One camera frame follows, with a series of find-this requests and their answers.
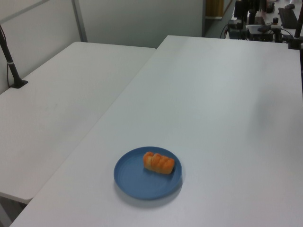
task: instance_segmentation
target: blue plate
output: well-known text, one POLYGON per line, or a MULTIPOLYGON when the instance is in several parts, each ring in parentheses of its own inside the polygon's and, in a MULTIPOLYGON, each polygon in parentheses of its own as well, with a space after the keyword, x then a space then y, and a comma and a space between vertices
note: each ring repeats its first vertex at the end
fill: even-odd
POLYGON ((143 147, 129 151, 117 162, 114 179, 119 188, 126 194, 142 200, 153 200, 171 193, 182 176, 179 159, 170 151, 157 147, 143 147), (143 166, 146 152, 159 153, 175 160, 171 174, 159 174, 143 166))

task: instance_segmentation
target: wall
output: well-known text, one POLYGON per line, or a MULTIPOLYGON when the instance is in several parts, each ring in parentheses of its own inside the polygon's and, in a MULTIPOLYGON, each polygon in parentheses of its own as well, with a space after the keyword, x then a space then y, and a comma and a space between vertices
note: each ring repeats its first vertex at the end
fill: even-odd
POLYGON ((78 0, 88 42, 157 48, 202 36, 204 0, 78 0))
MULTIPOLYGON (((71 0, 46 1, 1 26, 21 78, 80 41, 71 0)), ((0 51, 0 94, 7 88, 6 59, 0 51)))

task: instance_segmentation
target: table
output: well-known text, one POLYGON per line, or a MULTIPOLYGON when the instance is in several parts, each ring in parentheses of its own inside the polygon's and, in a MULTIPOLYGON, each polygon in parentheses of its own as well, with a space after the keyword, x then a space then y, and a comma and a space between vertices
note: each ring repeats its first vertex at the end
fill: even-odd
POLYGON ((0 96, 0 196, 28 203, 154 53, 73 43, 0 96))
POLYGON ((12 227, 300 226, 300 73, 286 45, 168 36, 12 227), (143 146, 182 163, 165 198, 114 182, 118 159, 143 146))

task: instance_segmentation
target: gray floor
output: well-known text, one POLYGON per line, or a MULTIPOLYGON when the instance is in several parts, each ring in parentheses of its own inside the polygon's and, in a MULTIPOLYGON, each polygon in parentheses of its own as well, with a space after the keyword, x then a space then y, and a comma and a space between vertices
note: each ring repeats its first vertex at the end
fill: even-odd
POLYGON ((205 20, 205 37, 220 38, 220 33, 222 32, 222 29, 227 24, 227 21, 230 20, 232 17, 232 12, 235 7, 235 1, 236 0, 232 0, 232 3, 229 5, 221 20, 205 20))

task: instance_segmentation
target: cable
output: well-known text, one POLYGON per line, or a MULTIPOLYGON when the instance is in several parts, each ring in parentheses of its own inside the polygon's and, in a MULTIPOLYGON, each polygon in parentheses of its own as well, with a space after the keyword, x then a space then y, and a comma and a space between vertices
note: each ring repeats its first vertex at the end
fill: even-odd
MULTIPOLYGON (((4 40, 6 42, 6 36, 5 36, 5 33, 4 33, 1 25, 0 25, 0 31, 3 34, 4 40)), ((10 85, 9 85, 9 64, 7 64, 7 63, 6 63, 6 80, 8 82, 8 87, 10 88, 10 85)))
POLYGON ((10 85, 9 85, 9 65, 6 64, 6 80, 8 82, 8 87, 10 88, 10 85))
POLYGON ((1 32, 2 32, 2 34, 3 34, 3 36, 4 36, 4 40, 5 40, 5 42, 6 42, 6 37, 5 37, 4 31, 3 31, 2 27, 1 27, 1 25, 0 25, 0 30, 1 30, 1 32))
MULTIPOLYGON (((281 29, 281 30, 283 30, 283 31, 286 31, 285 29, 281 29)), ((286 31, 288 34, 290 34, 291 35, 291 37, 293 37, 293 35, 289 32, 289 31, 286 31)))
POLYGON ((226 26, 227 26, 227 25, 225 25, 224 28, 222 29, 222 32, 221 32, 221 35, 220 35, 220 39, 221 39, 221 37, 222 37, 222 33, 223 33, 224 29, 226 28, 226 26))

